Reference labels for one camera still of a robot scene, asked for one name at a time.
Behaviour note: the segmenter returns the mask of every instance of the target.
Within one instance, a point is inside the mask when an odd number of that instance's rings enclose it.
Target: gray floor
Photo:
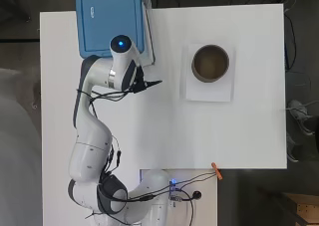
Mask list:
[[[245,4],[248,0],[179,0],[181,7],[216,6]],[[251,0],[258,4],[268,0]],[[32,21],[17,20],[0,24],[0,39],[39,38],[39,13],[41,11],[68,11],[75,9],[75,0],[24,0]],[[294,0],[285,6],[290,8]],[[175,0],[159,0],[160,8],[177,7]],[[296,0],[291,10],[286,12],[293,21],[297,58],[291,73],[286,74],[287,102],[297,99],[307,103],[319,99],[319,0]],[[286,22],[286,43],[290,63],[293,58],[292,35]],[[19,70],[24,73],[19,101],[32,117],[40,131],[40,110],[33,110],[33,87],[40,79],[39,43],[0,44],[0,68]],[[319,106],[309,107],[311,114],[319,114]],[[303,144],[304,149],[313,149],[313,137],[302,135],[290,115],[287,115],[287,129],[294,139]],[[319,162],[304,161],[288,163],[287,170],[222,170],[224,180],[218,185],[218,225],[295,225],[276,206],[260,193],[259,188],[269,191],[319,195]]]

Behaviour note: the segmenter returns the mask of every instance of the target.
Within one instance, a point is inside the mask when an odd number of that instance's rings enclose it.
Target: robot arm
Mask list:
[[[113,59],[91,56],[82,64],[73,118],[77,140],[69,165],[72,177],[69,195],[77,204],[96,213],[97,225],[110,221],[112,225],[141,221],[154,204],[160,208],[158,217],[162,221],[157,225],[164,225],[167,196],[131,200],[166,187],[169,180],[164,171],[149,171],[141,184],[129,193],[111,172],[104,172],[113,137],[108,127],[89,112],[93,86],[117,91],[130,89],[137,93],[159,83],[144,82],[140,54],[130,38],[114,38],[111,49]]]

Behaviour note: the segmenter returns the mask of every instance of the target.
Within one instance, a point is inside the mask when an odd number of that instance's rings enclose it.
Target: metal bowl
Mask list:
[[[225,75],[229,67],[227,53],[216,45],[200,48],[193,57],[191,69],[198,80],[212,83]]]

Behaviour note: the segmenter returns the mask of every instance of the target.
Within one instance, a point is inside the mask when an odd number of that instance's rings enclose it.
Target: white table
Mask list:
[[[123,156],[116,175],[128,190],[138,185],[140,169],[204,169],[213,161],[221,168],[285,168],[282,6],[158,9],[153,14],[157,63],[145,72],[149,80],[163,83],[115,104],[96,103],[99,118],[120,142]],[[181,49],[216,38],[231,41],[236,49],[233,100],[187,102],[179,97]],[[87,211],[67,194],[81,62],[75,13],[42,13],[45,226],[88,225]],[[194,187],[212,189],[209,200],[198,201],[211,209],[200,216],[209,225],[216,225],[216,186],[214,179]]]

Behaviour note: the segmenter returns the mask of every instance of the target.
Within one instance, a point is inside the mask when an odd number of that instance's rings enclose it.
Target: blue tray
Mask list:
[[[82,58],[110,57],[111,40],[129,36],[144,50],[142,0],[76,0],[79,48]]]

